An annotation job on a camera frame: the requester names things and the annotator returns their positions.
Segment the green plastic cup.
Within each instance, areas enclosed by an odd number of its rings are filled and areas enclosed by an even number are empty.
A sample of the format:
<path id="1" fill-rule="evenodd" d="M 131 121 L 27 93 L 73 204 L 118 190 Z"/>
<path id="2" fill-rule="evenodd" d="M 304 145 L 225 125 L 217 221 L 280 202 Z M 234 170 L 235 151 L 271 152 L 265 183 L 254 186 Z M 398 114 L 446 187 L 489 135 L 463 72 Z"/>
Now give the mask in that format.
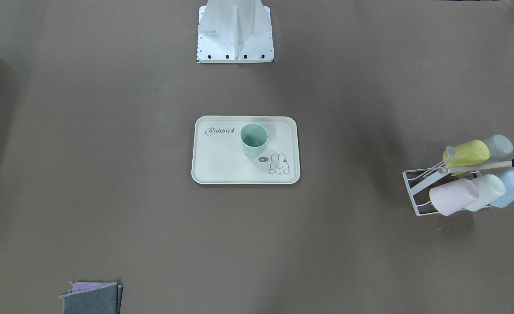
<path id="1" fill-rule="evenodd" d="M 249 123 L 240 131 L 243 151 L 248 157 L 258 157 L 264 151 L 268 138 L 268 131 L 258 123 Z"/>

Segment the grey plastic cup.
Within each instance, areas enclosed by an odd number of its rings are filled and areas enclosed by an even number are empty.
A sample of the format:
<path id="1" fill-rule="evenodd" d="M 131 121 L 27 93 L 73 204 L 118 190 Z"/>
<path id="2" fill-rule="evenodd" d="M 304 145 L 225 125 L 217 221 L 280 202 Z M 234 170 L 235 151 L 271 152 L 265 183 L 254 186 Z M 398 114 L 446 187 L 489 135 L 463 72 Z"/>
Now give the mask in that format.
<path id="1" fill-rule="evenodd" d="M 490 157 L 486 163 L 501 162 L 513 152 L 513 143 L 504 135 L 496 134 L 482 140 L 490 152 Z"/>

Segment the light blue plastic cup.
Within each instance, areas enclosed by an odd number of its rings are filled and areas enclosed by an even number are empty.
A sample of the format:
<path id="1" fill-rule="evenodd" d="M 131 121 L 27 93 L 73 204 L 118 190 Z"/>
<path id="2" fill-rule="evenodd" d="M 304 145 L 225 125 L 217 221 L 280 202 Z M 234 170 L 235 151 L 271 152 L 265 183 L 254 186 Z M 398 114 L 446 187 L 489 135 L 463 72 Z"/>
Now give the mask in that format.
<path id="1" fill-rule="evenodd" d="M 496 174 L 505 186 L 505 194 L 492 201 L 491 205 L 504 208 L 514 201 L 514 170 L 506 170 Z"/>

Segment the yellow plastic cup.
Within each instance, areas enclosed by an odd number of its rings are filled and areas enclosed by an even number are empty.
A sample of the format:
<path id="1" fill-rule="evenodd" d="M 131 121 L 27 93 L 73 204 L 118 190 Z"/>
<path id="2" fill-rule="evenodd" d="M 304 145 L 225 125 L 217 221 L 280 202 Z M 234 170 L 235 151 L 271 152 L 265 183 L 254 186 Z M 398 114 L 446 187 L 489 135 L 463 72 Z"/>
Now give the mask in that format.
<path id="1" fill-rule="evenodd" d="M 490 158 L 488 146 L 480 140 L 472 140 L 454 146 L 455 157 L 445 162 L 448 167 L 482 164 Z"/>

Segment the cream plastic cup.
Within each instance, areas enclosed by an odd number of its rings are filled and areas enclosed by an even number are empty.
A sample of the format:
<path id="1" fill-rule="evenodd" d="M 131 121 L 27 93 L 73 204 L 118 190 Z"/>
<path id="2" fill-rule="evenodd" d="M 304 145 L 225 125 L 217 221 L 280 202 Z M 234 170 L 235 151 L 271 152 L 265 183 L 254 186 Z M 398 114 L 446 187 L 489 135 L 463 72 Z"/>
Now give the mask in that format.
<path id="1" fill-rule="evenodd" d="M 486 174 L 472 180 L 478 190 L 478 199 L 466 205 L 465 209 L 477 212 L 506 193 L 503 181 L 494 174 Z"/>

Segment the pink plastic cup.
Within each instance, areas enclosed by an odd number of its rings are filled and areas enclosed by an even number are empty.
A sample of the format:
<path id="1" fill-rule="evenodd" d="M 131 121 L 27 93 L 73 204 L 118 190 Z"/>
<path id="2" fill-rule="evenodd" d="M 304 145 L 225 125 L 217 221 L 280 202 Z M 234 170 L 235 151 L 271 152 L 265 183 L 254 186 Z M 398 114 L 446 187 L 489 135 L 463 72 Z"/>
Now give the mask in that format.
<path id="1" fill-rule="evenodd" d="M 471 180 L 463 178 L 431 188 L 429 198 L 438 213 L 450 216 L 477 201 L 479 189 Z"/>

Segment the cream rabbit tray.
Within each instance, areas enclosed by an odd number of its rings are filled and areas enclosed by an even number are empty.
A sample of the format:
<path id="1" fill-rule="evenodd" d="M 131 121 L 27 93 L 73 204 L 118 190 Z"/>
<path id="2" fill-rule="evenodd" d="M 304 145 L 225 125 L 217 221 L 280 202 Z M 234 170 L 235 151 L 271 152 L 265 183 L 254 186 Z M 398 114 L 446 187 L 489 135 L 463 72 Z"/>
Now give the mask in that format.
<path id="1" fill-rule="evenodd" d="M 293 184 L 300 179 L 296 121 L 287 116 L 202 116 L 191 176 L 199 184 Z"/>

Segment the grey folded cloth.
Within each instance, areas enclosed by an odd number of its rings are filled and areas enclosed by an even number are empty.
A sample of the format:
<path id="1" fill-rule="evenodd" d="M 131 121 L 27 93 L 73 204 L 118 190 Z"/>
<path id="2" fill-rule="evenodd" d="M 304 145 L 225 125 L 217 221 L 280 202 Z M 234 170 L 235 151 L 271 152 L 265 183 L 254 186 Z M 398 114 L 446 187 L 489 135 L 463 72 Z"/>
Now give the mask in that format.
<path id="1" fill-rule="evenodd" d="M 62 314 L 119 314 L 123 286 L 117 284 L 61 295 Z"/>

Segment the purple cloth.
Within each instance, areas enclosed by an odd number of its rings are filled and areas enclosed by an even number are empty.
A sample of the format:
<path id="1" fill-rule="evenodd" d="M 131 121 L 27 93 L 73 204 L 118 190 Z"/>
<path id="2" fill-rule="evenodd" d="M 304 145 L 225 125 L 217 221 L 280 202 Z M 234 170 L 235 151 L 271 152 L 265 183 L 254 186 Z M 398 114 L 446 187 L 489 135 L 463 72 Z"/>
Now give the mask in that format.
<path id="1" fill-rule="evenodd" d="M 75 282 L 71 283 L 71 288 L 68 290 L 68 293 L 71 294 L 73 292 L 82 290 L 92 290 L 102 287 L 114 286 L 117 284 L 117 282 Z"/>

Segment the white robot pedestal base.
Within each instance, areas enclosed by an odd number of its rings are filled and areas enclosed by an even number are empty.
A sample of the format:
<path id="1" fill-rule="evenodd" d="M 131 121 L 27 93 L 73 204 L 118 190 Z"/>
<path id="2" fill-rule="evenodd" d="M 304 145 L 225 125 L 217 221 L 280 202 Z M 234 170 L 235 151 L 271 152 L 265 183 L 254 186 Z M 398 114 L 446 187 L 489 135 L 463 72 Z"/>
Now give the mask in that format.
<path id="1" fill-rule="evenodd" d="M 271 10 L 260 0 L 209 0 L 198 10 L 201 64 L 272 62 Z"/>

